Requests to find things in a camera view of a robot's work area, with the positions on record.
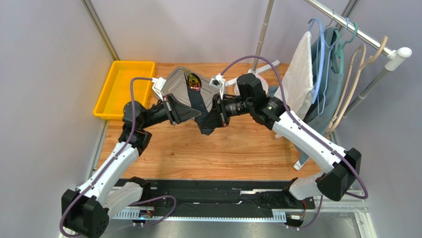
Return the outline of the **black paper napkin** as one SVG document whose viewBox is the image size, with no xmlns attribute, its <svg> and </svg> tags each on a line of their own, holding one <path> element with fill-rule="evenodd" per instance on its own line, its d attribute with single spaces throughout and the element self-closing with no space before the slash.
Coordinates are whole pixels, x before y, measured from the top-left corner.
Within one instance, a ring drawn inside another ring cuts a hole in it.
<svg viewBox="0 0 422 238">
<path fill-rule="evenodd" d="M 203 129 L 201 128 L 201 124 L 204 122 L 204 120 L 206 119 L 206 117 L 208 116 L 209 112 L 205 106 L 204 100 L 202 98 L 202 95 L 200 93 L 200 91 L 196 91 L 192 88 L 189 87 L 189 85 L 187 85 L 187 92 L 188 92 L 188 97 L 190 100 L 190 104 L 191 107 L 195 110 L 198 110 L 201 112 L 201 115 L 196 117 L 194 120 L 198 125 L 198 128 L 200 129 L 201 134 L 204 135 L 211 135 L 214 131 L 214 129 Z"/>
</svg>

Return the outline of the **gold iridescent spoon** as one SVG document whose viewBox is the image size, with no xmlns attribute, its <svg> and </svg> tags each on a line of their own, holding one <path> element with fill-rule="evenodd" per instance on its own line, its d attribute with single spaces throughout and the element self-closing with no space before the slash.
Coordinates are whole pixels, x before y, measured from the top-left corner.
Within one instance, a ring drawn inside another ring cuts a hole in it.
<svg viewBox="0 0 422 238">
<path fill-rule="evenodd" d="M 201 79 L 194 73 L 190 73 L 190 89 L 194 91 L 200 91 L 202 88 L 202 81 Z"/>
</svg>

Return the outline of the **purple iridescent fork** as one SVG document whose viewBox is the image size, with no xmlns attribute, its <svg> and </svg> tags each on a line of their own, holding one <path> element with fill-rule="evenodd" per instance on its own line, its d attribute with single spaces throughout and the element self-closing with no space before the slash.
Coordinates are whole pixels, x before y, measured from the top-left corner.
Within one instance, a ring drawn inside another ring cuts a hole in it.
<svg viewBox="0 0 422 238">
<path fill-rule="evenodd" d="M 184 69 L 183 72 L 184 72 L 184 77 L 185 77 L 186 84 L 188 86 L 190 86 L 190 71 L 187 70 L 187 69 Z"/>
</svg>

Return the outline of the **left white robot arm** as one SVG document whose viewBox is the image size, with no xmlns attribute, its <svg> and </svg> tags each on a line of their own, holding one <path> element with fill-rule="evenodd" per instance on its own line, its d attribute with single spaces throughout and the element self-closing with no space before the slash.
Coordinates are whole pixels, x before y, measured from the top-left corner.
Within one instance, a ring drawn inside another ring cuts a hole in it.
<svg viewBox="0 0 422 238">
<path fill-rule="evenodd" d="M 172 94 L 165 95 L 161 103 L 150 109 L 135 100 L 128 102 L 123 109 L 122 133 L 112 153 L 78 189 L 68 189 L 63 194 L 61 233 L 68 238 L 99 238 L 112 217 L 142 199 L 147 182 L 140 178 L 132 178 L 115 192 L 111 190 L 148 146 L 152 134 L 145 129 L 164 121 L 171 125 L 180 124 L 201 114 L 179 102 Z"/>
</svg>

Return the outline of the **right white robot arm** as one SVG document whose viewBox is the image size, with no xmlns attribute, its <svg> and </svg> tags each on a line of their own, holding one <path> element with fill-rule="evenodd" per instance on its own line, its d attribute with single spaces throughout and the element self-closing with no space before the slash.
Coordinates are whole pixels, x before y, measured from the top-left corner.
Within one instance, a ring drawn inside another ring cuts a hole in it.
<svg viewBox="0 0 422 238">
<path fill-rule="evenodd" d="M 291 141 L 321 169 L 315 175 L 292 179 L 286 193 L 297 200 L 323 195 L 340 201 L 359 174 L 361 153 L 355 148 L 345 150 L 313 130 L 280 99 L 269 97 L 254 74 L 241 75 L 237 83 L 239 96 L 213 96 L 212 108 L 200 128 L 226 127 L 231 117 L 249 114 L 258 124 Z"/>
</svg>

